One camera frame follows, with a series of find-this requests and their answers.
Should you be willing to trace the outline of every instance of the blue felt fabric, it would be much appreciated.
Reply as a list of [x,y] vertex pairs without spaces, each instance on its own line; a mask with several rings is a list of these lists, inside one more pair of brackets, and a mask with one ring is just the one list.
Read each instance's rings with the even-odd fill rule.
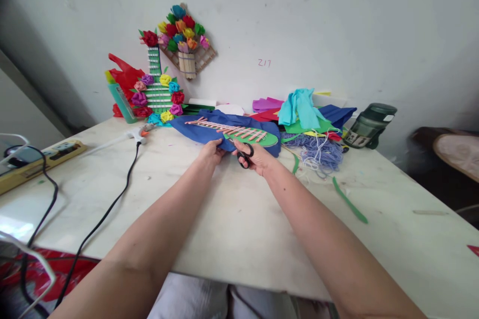
[[[189,139],[200,142],[206,143],[212,140],[217,139],[224,139],[222,133],[216,132],[216,130],[203,127],[203,126],[195,126],[195,125],[186,125],[185,122],[187,121],[196,121],[201,116],[206,117],[210,122],[216,122],[223,125],[229,126],[245,126],[245,127],[253,127],[260,130],[264,130],[269,132],[276,137],[278,137],[278,143],[274,146],[265,147],[265,149],[271,153],[273,156],[278,157],[279,152],[281,151],[281,136],[279,134],[278,126],[275,125],[273,122],[259,122],[251,117],[246,116],[237,116],[237,115],[225,115],[220,110],[200,110],[198,115],[195,116],[180,116],[175,118],[174,120],[169,121],[172,127],[177,129],[182,135],[188,137]],[[230,141],[223,141],[220,145],[220,148],[232,152],[235,150],[235,147]]]
[[351,118],[356,110],[356,107],[339,108],[334,105],[327,105],[319,109],[323,116],[327,120],[330,120],[334,127],[340,130],[343,129],[344,124]]

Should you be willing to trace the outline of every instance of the black power cord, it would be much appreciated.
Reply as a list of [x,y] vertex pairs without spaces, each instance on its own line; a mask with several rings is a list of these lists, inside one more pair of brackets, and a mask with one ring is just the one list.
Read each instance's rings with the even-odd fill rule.
[[68,272],[68,276],[66,277],[65,280],[65,285],[63,286],[60,296],[58,297],[58,300],[56,301],[55,308],[57,308],[61,301],[63,300],[63,297],[65,296],[66,290],[68,288],[68,284],[70,283],[71,276],[73,275],[73,271],[75,269],[76,262],[78,260],[78,257],[80,256],[81,250],[83,248],[83,245],[86,243],[86,241],[95,233],[95,231],[98,229],[98,227],[103,223],[103,221],[106,219],[106,217],[110,214],[110,211],[113,209],[115,206],[116,202],[120,199],[120,197],[125,193],[126,189],[128,188],[128,185],[130,184],[130,175],[131,171],[133,170],[133,166],[135,165],[136,159],[138,157],[138,148],[140,147],[141,142],[136,143],[136,153],[135,153],[135,159],[133,160],[133,163],[130,166],[130,169],[128,170],[128,174],[126,175],[126,186],[125,188],[121,191],[118,197],[113,201],[113,203],[110,205],[110,208],[106,211],[106,213],[103,215],[103,217],[100,219],[98,224],[93,228],[93,230],[86,236],[85,239],[83,239],[83,242],[81,242],[80,247],[78,248],[78,251],[76,252],[75,259],[73,260],[73,264],[71,265],[70,272]]
[[[16,147],[21,147],[21,145],[9,147],[5,150],[5,153],[7,153],[8,150],[14,149]],[[45,177],[51,182],[51,184],[53,184],[53,187],[55,188],[55,190],[53,191],[53,198],[51,200],[50,206],[48,206],[48,209],[46,210],[45,214],[43,215],[42,219],[40,220],[40,223],[37,225],[33,234],[31,235],[29,241],[26,244],[26,246],[28,248],[31,248],[31,245],[33,244],[33,241],[35,240],[35,236],[38,233],[38,231],[40,230],[41,225],[43,224],[43,222],[45,221],[45,218],[50,213],[51,209],[53,208],[53,205],[55,205],[56,198],[58,196],[58,184],[56,184],[56,182],[53,179],[51,179],[51,177],[46,173],[46,156],[43,154],[43,152],[40,151],[39,149],[33,147],[33,146],[27,146],[27,147],[31,148],[32,150],[37,151],[41,155],[41,158],[43,159],[43,166],[41,168],[41,171],[43,172]],[[25,300],[31,305],[34,300],[30,297],[30,295],[28,294],[28,292],[26,290],[26,268],[27,268],[27,266],[28,266],[28,254],[25,253],[21,258],[20,290],[21,290],[21,293],[23,294],[23,297],[25,298]],[[42,307],[40,304],[37,304],[35,306],[35,310],[38,314],[40,314],[42,316],[42,318],[47,318],[50,315],[48,313],[48,311],[44,307]]]

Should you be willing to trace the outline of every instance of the green thermos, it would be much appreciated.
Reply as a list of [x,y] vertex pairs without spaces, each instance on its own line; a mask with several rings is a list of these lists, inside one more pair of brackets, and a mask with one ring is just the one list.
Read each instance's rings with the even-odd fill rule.
[[375,149],[379,144],[379,135],[384,132],[388,123],[392,121],[396,107],[372,103],[361,112],[356,122],[351,126],[344,142],[353,148]]

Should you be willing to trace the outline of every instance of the popsicle stick vase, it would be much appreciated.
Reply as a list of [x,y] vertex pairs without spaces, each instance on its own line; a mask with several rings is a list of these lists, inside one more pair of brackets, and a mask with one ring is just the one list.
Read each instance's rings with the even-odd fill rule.
[[195,54],[178,52],[180,71],[185,78],[196,78]]

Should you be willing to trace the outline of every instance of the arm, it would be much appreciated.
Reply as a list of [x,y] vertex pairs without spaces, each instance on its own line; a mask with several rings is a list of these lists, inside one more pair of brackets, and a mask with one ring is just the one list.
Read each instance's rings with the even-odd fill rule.
[[172,267],[225,151],[207,143],[180,179],[123,234],[50,316],[146,318]]
[[339,218],[264,148],[253,147],[251,169],[266,179],[341,318],[426,318]]

